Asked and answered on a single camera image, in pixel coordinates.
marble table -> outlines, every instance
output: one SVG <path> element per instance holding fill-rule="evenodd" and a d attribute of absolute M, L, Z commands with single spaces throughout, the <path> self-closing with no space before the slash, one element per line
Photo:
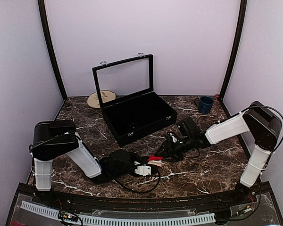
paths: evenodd
<path fill-rule="evenodd" d="M 203 115 L 197 111 L 191 96 L 162 96 L 177 112 L 177 121 L 192 117 L 201 129 L 223 120 L 226 115 L 215 99 L 210 114 Z M 73 120 L 82 140 L 99 159 L 119 149 L 110 130 L 105 124 L 101 110 L 90 108 L 87 97 L 69 98 L 57 120 Z M 138 155 L 153 155 L 160 147 L 167 131 L 180 135 L 175 125 L 148 135 L 123 149 Z M 247 158 L 237 137 L 222 141 L 212 147 L 202 149 L 195 159 L 185 158 L 181 162 L 165 162 L 161 169 L 161 181 L 158 187 L 148 194 L 135 194 L 123 189 L 112 181 L 102 185 L 93 184 L 81 169 L 67 156 L 60 156 L 53 162 L 52 188 L 57 191 L 92 195 L 109 198 L 171 198 L 199 194 L 211 194 L 232 190 L 247 164 Z M 197 154 L 190 151 L 189 157 Z M 134 178 L 130 175 L 119 180 L 134 190 L 148 190 L 157 178 Z"/>

open glass lid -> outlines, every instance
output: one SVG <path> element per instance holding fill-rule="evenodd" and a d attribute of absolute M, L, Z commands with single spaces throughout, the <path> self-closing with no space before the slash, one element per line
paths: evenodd
<path fill-rule="evenodd" d="M 113 63 L 101 62 L 92 69 L 101 108 L 153 91 L 153 55 L 144 55 Z M 108 101 L 105 91 L 114 92 Z"/>

black metal pole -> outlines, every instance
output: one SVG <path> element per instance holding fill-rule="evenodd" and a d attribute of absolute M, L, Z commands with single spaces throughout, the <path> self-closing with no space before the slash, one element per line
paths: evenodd
<path fill-rule="evenodd" d="M 59 88 L 60 93 L 63 97 L 63 100 L 66 101 L 67 100 L 67 93 L 66 93 L 63 81 L 62 81 L 60 70 L 58 68 L 56 55 L 55 55 L 55 52 L 53 50 L 53 45 L 52 45 L 52 41 L 51 41 L 51 37 L 50 37 L 50 31 L 49 31 L 49 26 L 48 26 L 48 21 L 47 21 L 47 16 L 46 16 L 46 9 L 45 9 L 44 0 L 38 0 L 38 4 L 39 4 L 39 11 L 40 11 L 40 17 L 41 17 L 44 37 L 45 37 L 45 41 L 46 41 L 47 50 L 48 50 L 48 54 L 49 54 L 49 57 L 50 57 L 52 69 L 53 69 L 53 72 L 55 73 L 55 77 L 56 77 L 56 80 L 57 80 L 57 83 L 58 83 L 58 88 Z"/>
<path fill-rule="evenodd" d="M 219 94 L 221 100 L 225 97 L 225 93 L 226 93 L 228 84 L 230 82 L 235 60 L 237 57 L 237 52 L 239 48 L 239 43 L 240 43 L 240 38 L 241 38 L 242 28 L 243 28 L 243 23 L 244 23 L 244 17 L 245 17 L 245 12 L 246 12 L 246 5 L 247 5 L 247 0 L 241 0 L 237 28 L 236 28 L 235 38 L 233 42 L 233 48 L 232 48 L 230 60 L 228 62 L 227 70 L 225 73 L 225 79 L 223 81 L 222 88 Z"/>

black box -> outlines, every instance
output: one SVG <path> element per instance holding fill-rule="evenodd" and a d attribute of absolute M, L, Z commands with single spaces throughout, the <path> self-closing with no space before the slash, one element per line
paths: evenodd
<path fill-rule="evenodd" d="M 103 118 L 120 147 L 176 122 L 177 112 L 153 91 L 153 55 L 102 62 L 92 70 Z M 118 98 L 104 103 L 105 90 Z"/>

white perforated strip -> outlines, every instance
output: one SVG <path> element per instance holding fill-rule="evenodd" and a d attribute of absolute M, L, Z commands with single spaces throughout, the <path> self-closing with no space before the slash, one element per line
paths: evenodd
<path fill-rule="evenodd" d="M 34 203 L 22 201 L 22 209 L 42 215 L 47 218 L 58 220 L 58 210 L 40 206 Z M 85 226 L 193 226 L 215 222 L 215 214 L 204 214 L 184 218 L 167 218 L 167 219 L 117 219 L 117 218 L 100 218 L 80 214 Z"/>

